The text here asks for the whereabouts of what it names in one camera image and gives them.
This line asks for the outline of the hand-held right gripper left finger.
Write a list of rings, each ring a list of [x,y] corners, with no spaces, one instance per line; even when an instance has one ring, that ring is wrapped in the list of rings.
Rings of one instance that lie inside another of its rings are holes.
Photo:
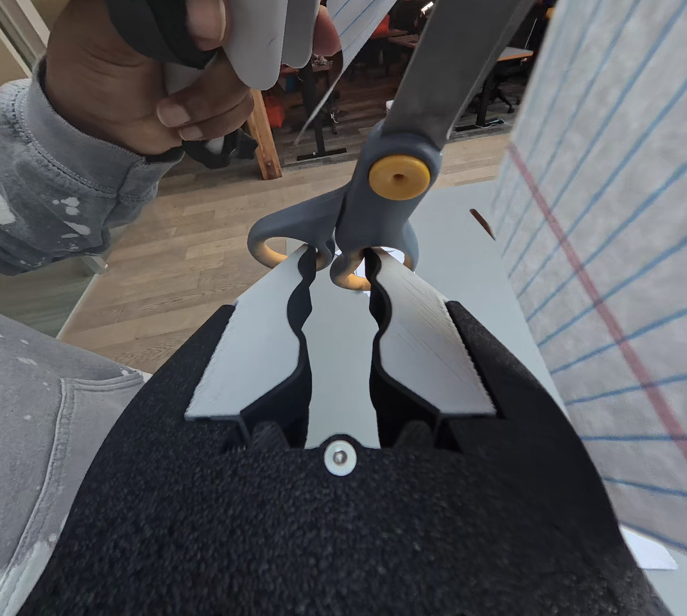
[[[287,306],[304,282],[299,264],[315,258],[312,246],[301,245],[236,299],[186,420],[236,419],[296,370],[299,339]]]

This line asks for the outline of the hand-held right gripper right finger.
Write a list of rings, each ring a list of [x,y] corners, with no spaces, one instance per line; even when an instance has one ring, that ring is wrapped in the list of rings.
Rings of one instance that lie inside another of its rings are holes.
[[[431,419],[495,416],[448,299],[394,260],[368,281],[369,310],[378,326],[373,366],[383,383]]]

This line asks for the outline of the grey and yellow scissors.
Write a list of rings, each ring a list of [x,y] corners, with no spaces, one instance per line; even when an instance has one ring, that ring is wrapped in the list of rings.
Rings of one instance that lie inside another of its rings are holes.
[[[391,109],[369,133],[350,181],[337,190],[261,218],[247,248],[266,267],[285,257],[275,237],[308,246],[313,270],[356,291],[365,251],[390,247],[418,264],[409,218],[435,183],[452,127],[525,17],[534,0],[436,0],[411,55]]]

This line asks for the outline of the lined paper sheet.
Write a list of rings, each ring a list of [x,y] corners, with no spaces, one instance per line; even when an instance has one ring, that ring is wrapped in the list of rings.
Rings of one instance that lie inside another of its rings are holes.
[[[620,523],[685,553],[686,0],[557,1],[490,210]]]

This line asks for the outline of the stack of lined paper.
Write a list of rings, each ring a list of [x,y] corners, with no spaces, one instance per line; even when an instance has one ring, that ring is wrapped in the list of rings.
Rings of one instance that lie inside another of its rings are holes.
[[[645,571],[677,571],[679,565],[664,545],[621,525],[620,532],[635,562]]]

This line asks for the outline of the person's left forearm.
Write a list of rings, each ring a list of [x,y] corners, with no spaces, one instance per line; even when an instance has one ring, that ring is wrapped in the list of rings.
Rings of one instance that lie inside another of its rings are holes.
[[[53,109],[45,60],[1,86],[1,274],[99,255],[132,223],[184,156],[144,157],[84,134]]]

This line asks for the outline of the grey desk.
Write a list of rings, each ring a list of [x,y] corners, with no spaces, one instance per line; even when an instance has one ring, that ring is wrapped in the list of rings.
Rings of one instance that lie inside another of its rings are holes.
[[[420,257],[417,274],[460,302],[542,384],[566,413],[503,268],[500,252],[477,218],[491,218],[494,182],[432,190],[411,217]],[[377,323],[364,293],[334,285],[328,270],[310,287],[313,310],[304,324],[313,374],[306,448],[331,435],[378,447],[369,395]]]

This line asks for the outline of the standing desk with black legs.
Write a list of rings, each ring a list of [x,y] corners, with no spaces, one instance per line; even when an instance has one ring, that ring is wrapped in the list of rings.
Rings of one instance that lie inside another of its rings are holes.
[[[292,132],[298,132],[296,144],[303,138],[306,130],[314,133],[315,149],[309,153],[297,155],[297,163],[305,163],[316,159],[339,157],[346,155],[347,148],[333,148],[327,150],[324,142],[323,130],[331,128],[332,134],[337,135],[338,120],[335,113],[337,93],[335,85],[331,84],[331,74],[341,71],[342,56],[340,53],[330,56],[313,55],[311,60],[300,69],[286,64],[281,65],[280,78],[296,77],[300,83],[302,105],[306,113],[306,120],[291,125]]]

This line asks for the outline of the wooden desk with black legs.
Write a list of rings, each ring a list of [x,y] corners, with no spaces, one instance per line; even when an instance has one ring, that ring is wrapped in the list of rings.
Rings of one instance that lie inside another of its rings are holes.
[[[453,127],[453,132],[481,131],[501,126],[505,123],[501,117],[487,117],[488,109],[493,102],[500,102],[506,105],[506,113],[515,113],[515,106],[521,101],[519,96],[515,101],[511,101],[503,90],[503,86],[528,77],[535,52],[529,49],[506,47],[491,72],[486,76],[482,87],[478,89],[471,101],[468,102],[467,109],[463,111],[459,119],[466,116],[476,116],[472,122],[457,124]]]

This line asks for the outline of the person's left hand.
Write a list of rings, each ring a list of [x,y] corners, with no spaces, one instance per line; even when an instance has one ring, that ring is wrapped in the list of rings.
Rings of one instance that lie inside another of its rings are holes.
[[[122,39],[105,0],[70,0],[62,11],[47,45],[44,89],[74,128],[153,162],[183,141],[239,129],[254,106],[224,51],[192,84],[169,94],[162,63]]]

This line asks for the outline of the person's grey splattered sweatshirt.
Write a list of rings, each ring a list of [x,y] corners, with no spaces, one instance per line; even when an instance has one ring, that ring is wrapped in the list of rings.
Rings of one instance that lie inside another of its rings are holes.
[[[1,317],[1,614],[45,569],[93,458],[148,373]]]

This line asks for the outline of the wooden post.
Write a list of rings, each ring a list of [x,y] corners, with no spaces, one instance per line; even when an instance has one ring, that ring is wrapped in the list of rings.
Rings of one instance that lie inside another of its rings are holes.
[[[247,120],[247,125],[252,138],[258,142],[255,149],[262,178],[265,181],[282,177],[282,169],[279,162],[276,146],[274,144],[267,109],[261,91],[251,89],[253,99],[253,111]]]

